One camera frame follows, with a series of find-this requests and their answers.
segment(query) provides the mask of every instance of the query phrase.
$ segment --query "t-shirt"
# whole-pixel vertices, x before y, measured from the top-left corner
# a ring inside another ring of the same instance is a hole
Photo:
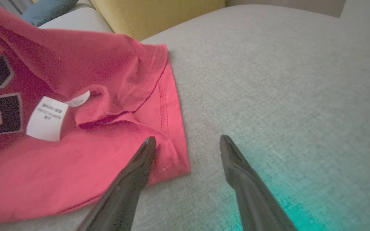
[[[63,119],[60,141],[26,135],[44,97],[67,102],[88,91],[66,112],[39,109],[41,126]],[[157,140],[148,185],[190,172],[165,45],[39,29],[0,8],[0,222],[95,202],[148,136]]]

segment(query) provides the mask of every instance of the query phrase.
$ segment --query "care label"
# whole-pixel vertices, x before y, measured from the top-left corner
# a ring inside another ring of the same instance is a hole
[[[77,96],[68,102],[65,102],[65,104],[68,104],[71,107],[78,107],[79,105],[84,104],[88,100],[90,95],[91,95],[91,92],[87,91],[84,94]]]
[[[59,141],[68,104],[44,96],[32,112],[26,134],[46,141]]]

